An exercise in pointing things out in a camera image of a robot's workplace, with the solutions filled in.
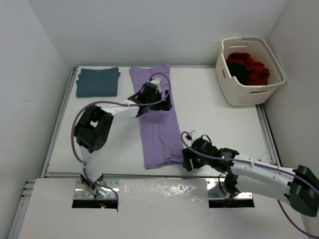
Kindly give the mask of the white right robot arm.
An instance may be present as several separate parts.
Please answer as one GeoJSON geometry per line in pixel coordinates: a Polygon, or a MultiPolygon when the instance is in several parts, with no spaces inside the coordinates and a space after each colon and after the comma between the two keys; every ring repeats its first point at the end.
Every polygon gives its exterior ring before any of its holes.
{"type": "Polygon", "coordinates": [[[284,202],[305,216],[317,216],[319,180],[305,166],[293,169],[263,163],[230,148],[218,149],[203,137],[192,140],[182,156],[187,171],[209,166],[224,175],[217,184],[225,198],[249,192],[284,202]]]}

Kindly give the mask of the blue t shirt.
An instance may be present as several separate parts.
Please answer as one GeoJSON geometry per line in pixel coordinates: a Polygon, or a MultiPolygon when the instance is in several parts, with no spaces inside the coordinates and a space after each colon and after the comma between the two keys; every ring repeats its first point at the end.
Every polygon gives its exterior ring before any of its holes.
{"type": "Polygon", "coordinates": [[[116,97],[121,73],[118,67],[109,69],[84,69],[76,81],[78,98],[116,97]]]}

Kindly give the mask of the lavender garment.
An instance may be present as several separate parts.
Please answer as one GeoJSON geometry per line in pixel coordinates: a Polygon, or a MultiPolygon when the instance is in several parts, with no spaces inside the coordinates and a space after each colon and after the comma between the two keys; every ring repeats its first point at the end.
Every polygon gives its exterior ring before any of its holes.
{"type": "MultiPolygon", "coordinates": [[[[170,66],[129,69],[134,92],[140,90],[150,78],[162,78],[162,92],[168,90],[170,66]]],[[[169,111],[149,111],[139,117],[145,169],[183,163],[183,145],[175,112],[173,95],[170,94],[169,111]]]]}

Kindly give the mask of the black garment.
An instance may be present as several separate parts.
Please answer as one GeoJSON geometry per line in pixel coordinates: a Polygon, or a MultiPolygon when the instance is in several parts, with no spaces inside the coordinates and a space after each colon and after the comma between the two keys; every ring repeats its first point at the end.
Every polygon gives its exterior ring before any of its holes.
{"type": "Polygon", "coordinates": [[[250,78],[248,70],[245,66],[237,63],[227,62],[227,67],[231,76],[236,77],[240,84],[248,85],[250,78]]]}

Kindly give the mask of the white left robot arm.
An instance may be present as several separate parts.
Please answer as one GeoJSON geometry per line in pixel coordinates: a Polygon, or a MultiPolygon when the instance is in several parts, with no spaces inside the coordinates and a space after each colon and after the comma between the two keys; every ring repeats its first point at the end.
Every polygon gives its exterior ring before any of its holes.
{"type": "Polygon", "coordinates": [[[93,193],[103,173],[99,166],[99,151],[107,142],[111,126],[128,118],[138,118],[148,111],[170,111],[171,85],[161,91],[161,78],[143,84],[134,95],[121,103],[97,101],[86,105],[76,115],[71,128],[71,146],[75,158],[82,163],[81,182],[93,193]]]}

